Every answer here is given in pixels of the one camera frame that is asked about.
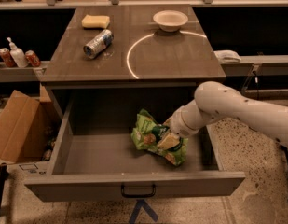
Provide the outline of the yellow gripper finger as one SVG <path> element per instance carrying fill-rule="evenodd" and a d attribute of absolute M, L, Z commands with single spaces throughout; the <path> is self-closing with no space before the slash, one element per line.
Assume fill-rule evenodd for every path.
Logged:
<path fill-rule="evenodd" d="M 180 137 L 171 131 L 165 133 L 163 138 L 158 142 L 157 147 L 164 150 L 177 146 L 180 143 Z"/>

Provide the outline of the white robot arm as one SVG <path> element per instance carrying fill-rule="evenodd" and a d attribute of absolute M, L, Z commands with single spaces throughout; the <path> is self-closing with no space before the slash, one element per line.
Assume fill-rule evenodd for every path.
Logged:
<path fill-rule="evenodd" d="M 169 117 L 169 129 L 158 144 L 174 147 L 179 138 L 188 138 L 224 118 L 237 119 L 288 148 L 288 106 L 244 97 L 214 81 L 200 84 L 194 99 Z"/>

